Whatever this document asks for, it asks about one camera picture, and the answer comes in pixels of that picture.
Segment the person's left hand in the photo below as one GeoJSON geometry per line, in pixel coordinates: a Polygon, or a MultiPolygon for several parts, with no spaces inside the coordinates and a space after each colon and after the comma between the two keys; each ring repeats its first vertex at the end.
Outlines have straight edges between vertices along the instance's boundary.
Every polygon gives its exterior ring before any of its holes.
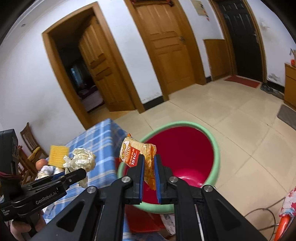
{"type": "MultiPolygon", "coordinates": [[[[46,222],[43,218],[43,210],[39,211],[39,220],[35,225],[35,230],[39,232],[41,229],[43,229],[46,226],[46,222]]],[[[27,233],[31,230],[31,226],[27,223],[20,222],[20,221],[11,221],[10,224],[10,231],[12,235],[15,237],[18,241],[25,241],[23,237],[23,233],[27,233]]]]}

